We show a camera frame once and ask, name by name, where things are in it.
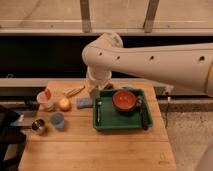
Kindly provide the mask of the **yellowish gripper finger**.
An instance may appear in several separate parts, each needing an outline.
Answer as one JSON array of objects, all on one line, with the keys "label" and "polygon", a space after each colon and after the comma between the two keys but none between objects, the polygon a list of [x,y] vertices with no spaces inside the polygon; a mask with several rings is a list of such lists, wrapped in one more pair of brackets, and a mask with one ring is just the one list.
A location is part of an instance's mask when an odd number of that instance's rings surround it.
[{"label": "yellowish gripper finger", "polygon": [[89,93],[91,99],[98,99],[100,97],[100,90],[98,86],[95,86]]}]

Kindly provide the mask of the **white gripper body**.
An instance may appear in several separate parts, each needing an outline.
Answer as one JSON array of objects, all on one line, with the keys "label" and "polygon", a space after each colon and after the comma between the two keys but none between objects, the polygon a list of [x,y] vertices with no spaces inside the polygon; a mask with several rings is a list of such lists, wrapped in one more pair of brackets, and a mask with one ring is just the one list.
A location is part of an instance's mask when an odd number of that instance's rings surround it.
[{"label": "white gripper body", "polygon": [[112,72],[101,68],[87,67],[86,82],[88,89],[106,85],[112,77]]}]

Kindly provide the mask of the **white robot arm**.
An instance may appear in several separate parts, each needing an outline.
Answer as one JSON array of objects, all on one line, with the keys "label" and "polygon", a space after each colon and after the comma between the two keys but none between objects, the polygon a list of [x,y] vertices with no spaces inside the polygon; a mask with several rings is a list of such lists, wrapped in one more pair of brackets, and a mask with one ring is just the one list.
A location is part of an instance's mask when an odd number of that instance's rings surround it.
[{"label": "white robot arm", "polygon": [[82,50],[89,91],[120,72],[213,97],[213,43],[124,48],[117,33],[104,33]]}]

